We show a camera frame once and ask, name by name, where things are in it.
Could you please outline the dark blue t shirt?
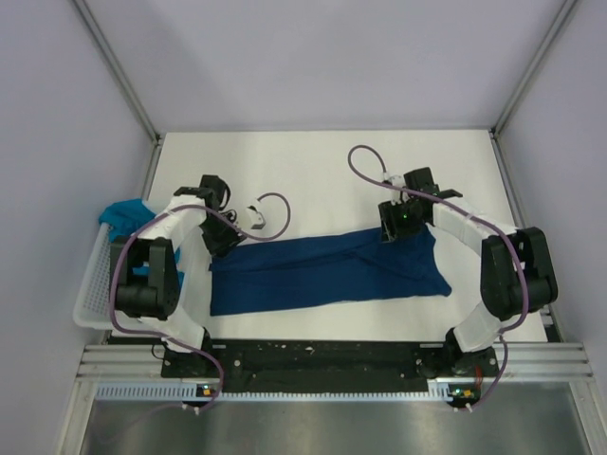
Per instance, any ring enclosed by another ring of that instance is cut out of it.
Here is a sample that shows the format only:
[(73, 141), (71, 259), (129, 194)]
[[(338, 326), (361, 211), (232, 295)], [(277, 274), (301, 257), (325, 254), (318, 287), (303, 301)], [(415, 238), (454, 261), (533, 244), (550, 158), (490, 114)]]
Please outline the dark blue t shirt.
[(344, 301), (447, 297), (451, 286), (423, 229), (384, 243), (379, 228), (238, 246), (212, 261), (214, 317)]

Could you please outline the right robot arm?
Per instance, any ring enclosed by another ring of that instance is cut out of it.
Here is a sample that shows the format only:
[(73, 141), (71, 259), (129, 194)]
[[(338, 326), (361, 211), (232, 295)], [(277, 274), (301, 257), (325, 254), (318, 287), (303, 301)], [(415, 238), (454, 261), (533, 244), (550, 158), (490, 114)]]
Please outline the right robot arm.
[(378, 207), (383, 241), (401, 240), (433, 226), (480, 258), (481, 300), (446, 333), (442, 360), (450, 373), (467, 373), (498, 336), (556, 300), (559, 289), (541, 229), (493, 220), (462, 193), (440, 190), (430, 168), (401, 177), (385, 174), (381, 184), (393, 193)]

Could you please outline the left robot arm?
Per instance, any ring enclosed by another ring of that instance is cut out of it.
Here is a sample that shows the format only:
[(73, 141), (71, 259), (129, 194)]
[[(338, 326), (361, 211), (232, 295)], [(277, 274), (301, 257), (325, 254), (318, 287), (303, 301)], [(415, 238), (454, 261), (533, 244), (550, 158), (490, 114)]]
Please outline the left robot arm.
[(144, 334), (163, 337), (173, 350), (184, 352), (182, 364), (198, 376), (212, 370), (215, 354), (204, 346), (206, 329), (184, 309), (185, 274), (177, 263), (196, 256), (224, 257), (244, 240), (207, 213), (211, 209), (235, 223), (237, 214), (227, 209), (230, 196), (223, 179), (205, 174), (198, 186), (176, 190), (152, 221), (111, 243), (112, 321), (118, 321), (117, 313), (139, 320)]

